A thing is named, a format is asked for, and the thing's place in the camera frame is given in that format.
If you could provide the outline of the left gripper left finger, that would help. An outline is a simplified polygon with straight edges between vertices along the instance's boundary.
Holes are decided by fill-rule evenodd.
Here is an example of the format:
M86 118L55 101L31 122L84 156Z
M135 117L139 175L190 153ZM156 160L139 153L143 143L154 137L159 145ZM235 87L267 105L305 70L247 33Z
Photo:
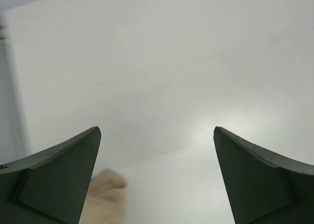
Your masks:
M2 224L77 224L101 141L99 127L0 167Z

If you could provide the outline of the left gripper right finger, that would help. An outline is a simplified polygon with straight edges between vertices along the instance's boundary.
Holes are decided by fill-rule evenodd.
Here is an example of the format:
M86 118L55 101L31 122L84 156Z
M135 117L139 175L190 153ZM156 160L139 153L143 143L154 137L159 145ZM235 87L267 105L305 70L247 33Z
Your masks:
M215 150L237 224L313 224L314 167L215 127Z

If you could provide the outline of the beige t shirt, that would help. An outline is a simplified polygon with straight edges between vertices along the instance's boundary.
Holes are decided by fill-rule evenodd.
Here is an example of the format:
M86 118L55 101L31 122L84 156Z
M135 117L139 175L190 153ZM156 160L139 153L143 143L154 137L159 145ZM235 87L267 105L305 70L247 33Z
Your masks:
M127 206L126 179L104 169L90 182L79 224L120 224Z

